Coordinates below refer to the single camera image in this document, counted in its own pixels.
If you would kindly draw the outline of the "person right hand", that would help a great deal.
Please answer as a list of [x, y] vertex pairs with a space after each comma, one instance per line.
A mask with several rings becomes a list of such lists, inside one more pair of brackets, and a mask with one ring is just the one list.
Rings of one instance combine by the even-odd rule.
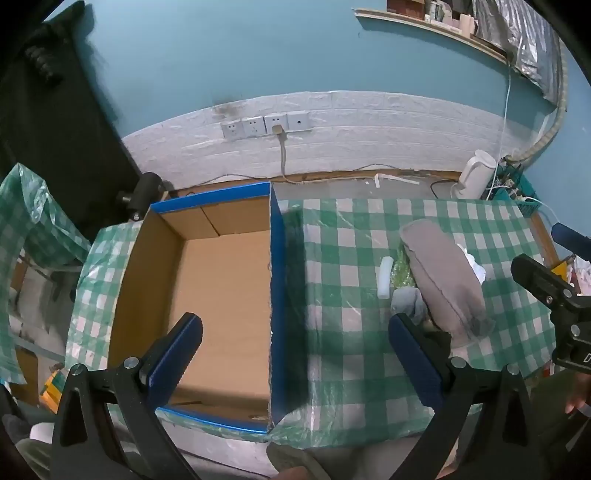
[[590, 406], [590, 385], [577, 384], [573, 387], [565, 407], [567, 414], [579, 412], [586, 417], [591, 417], [591, 406]]

